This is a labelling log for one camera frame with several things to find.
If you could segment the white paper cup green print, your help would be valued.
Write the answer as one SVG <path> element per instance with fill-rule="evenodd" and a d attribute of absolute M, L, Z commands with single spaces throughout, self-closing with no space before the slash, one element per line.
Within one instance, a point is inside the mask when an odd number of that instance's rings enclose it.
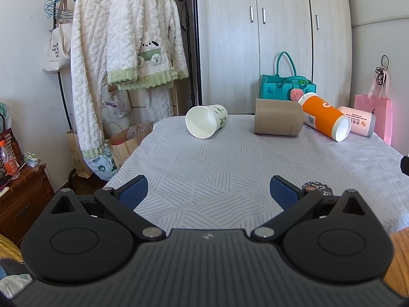
<path fill-rule="evenodd" d="M 192 107 L 185 116 L 190 134 L 198 139 L 208 139 L 222 128 L 228 119 L 228 112 L 222 105 Z"/>

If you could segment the beige cylindrical cup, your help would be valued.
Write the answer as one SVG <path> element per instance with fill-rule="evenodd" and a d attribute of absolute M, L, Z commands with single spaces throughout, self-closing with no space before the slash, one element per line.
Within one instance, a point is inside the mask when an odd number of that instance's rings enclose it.
<path fill-rule="evenodd" d="M 299 103 L 256 99 L 255 134 L 295 137 L 301 132 L 303 124 L 304 111 Z"/>

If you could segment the orange paper cup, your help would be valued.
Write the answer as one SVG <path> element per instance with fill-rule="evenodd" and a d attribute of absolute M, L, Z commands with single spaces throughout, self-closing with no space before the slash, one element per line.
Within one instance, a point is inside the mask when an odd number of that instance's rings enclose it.
<path fill-rule="evenodd" d="M 336 107 L 313 92 L 304 94 L 298 103 L 302 106 L 306 125 L 336 142 L 347 138 L 351 130 L 351 121 Z"/>

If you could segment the pink cylindrical cup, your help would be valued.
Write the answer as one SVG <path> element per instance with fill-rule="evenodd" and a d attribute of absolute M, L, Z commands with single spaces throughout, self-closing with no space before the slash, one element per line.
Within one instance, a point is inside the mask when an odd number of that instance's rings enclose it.
<path fill-rule="evenodd" d="M 372 136 L 376 123 L 373 113 L 345 106 L 340 106 L 338 110 L 351 121 L 351 132 L 364 137 Z"/>

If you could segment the white plastic shopping bag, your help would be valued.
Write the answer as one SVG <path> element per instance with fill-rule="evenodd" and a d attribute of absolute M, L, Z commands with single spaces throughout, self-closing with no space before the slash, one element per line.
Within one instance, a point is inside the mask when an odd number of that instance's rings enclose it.
<path fill-rule="evenodd" d="M 101 180 L 109 181 L 117 174 L 119 168 L 116 165 L 111 149 L 104 142 L 103 152 L 91 159 L 84 159 L 88 168 Z"/>

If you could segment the brown paper bag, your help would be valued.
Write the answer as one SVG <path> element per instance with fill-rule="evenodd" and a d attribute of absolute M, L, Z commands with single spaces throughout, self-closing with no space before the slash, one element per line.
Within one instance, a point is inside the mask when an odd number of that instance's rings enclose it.
<path fill-rule="evenodd" d="M 121 168 L 142 141 L 153 131 L 153 122 L 133 125 L 126 130 L 115 134 L 108 140 L 114 162 Z"/>

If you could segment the white patterned tablecloth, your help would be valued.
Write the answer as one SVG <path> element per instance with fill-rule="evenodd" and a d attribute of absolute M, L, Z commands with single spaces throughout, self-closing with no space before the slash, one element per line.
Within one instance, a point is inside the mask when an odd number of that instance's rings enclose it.
<path fill-rule="evenodd" d="M 135 211 L 165 232 L 250 232 L 281 213 L 270 196 L 273 176 L 298 187 L 321 182 L 336 195 L 357 190 L 393 234 L 408 226 L 408 177 L 400 162 L 377 135 L 336 142 L 309 126 L 296 137 L 256 135 L 252 116 L 231 115 L 211 138 L 197 139 L 175 116 L 154 125 L 108 184 L 118 188 L 145 176 L 148 195 Z"/>

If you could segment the dark wooden nightstand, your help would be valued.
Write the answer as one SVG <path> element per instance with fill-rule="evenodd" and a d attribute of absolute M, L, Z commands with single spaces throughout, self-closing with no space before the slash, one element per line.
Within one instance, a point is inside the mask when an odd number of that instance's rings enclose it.
<path fill-rule="evenodd" d="M 55 195 L 46 167 L 43 161 L 33 168 L 23 167 L 20 176 L 9 183 L 9 190 L 1 196 L 1 235 L 18 246 Z"/>

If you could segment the teal tote bag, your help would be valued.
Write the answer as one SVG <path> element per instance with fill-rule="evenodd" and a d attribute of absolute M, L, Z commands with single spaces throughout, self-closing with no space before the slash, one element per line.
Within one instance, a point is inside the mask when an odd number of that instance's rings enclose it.
<path fill-rule="evenodd" d="M 279 75 L 280 59 L 286 55 L 292 66 L 293 75 Z M 276 60 L 276 74 L 261 76 L 259 98 L 278 101 L 298 101 L 304 94 L 316 93 L 316 85 L 302 75 L 298 75 L 295 64 L 288 52 L 282 51 Z"/>

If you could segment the orange drink bottle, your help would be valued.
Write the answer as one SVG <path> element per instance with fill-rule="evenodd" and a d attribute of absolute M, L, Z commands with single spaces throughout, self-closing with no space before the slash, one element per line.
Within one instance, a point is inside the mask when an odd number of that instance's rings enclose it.
<path fill-rule="evenodd" d="M 10 154 L 8 147 L 6 146 L 6 142 L 3 140 L 0 142 L 1 146 L 1 160 L 4 164 L 4 168 L 6 169 L 7 175 L 10 176 L 12 180 L 15 180 L 19 177 L 19 169 L 17 168 L 17 163 L 14 157 Z"/>

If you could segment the pink paper gift bag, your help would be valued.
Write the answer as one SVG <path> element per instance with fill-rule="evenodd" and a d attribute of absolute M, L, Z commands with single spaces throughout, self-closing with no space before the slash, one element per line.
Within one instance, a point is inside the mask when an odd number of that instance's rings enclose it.
<path fill-rule="evenodd" d="M 354 108 L 376 117 L 374 132 L 389 146 L 392 143 L 393 104 L 390 98 L 390 75 L 385 67 L 377 67 L 368 94 L 355 95 Z"/>

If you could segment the white canvas tote bag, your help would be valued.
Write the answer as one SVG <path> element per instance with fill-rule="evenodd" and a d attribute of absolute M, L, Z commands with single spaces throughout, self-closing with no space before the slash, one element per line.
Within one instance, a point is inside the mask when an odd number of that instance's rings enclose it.
<path fill-rule="evenodd" d="M 57 0 L 51 4 L 53 12 L 53 29 L 50 32 L 49 43 L 45 50 L 42 70 L 45 73 L 57 73 L 66 69 L 71 60 L 71 29 L 67 0 Z"/>

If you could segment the grey wooden wardrobe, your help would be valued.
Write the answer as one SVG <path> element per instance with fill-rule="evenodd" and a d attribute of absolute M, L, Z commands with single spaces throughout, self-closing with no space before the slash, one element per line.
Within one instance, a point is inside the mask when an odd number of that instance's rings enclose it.
<path fill-rule="evenodd" d="M 251 114 L 263 75 L 302 75 L 334 106 L 351 92 L 349 0 L 193 0 L 198 102 Z"/>

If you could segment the white fluffy robe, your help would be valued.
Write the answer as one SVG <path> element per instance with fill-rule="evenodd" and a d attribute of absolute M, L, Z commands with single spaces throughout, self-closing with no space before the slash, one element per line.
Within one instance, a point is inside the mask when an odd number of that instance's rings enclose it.
<path fill-rule="evenodd" d="M 110 0 L 76 0 L 71 29 L 73 113 L 83 157 L 104 150 L 102 90 L 107 85 L 106 42 Z"/>

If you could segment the black tripod stand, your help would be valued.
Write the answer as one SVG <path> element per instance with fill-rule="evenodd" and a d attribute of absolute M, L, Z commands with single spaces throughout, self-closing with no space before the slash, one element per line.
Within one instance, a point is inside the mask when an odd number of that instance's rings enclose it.
<path fill-rule="evenodd" d="M 196 97 L 194 90 L 194 80 L 193 80 L 193 59 L 192 59 L 192 48 L 191 48 L 191 22 L 190 22 L 190 12 L 189 12 L 189 0 L 179 0 L 182 2 L 182 12 L 185 16 L 185 26 L 182 26 L 182 30 L 187 36 L 187 53 L 188 53 L 188 68 L 189 68 L 189 82 L 190 82 L 190 100 L 191 108 L 196 105 Z"/>

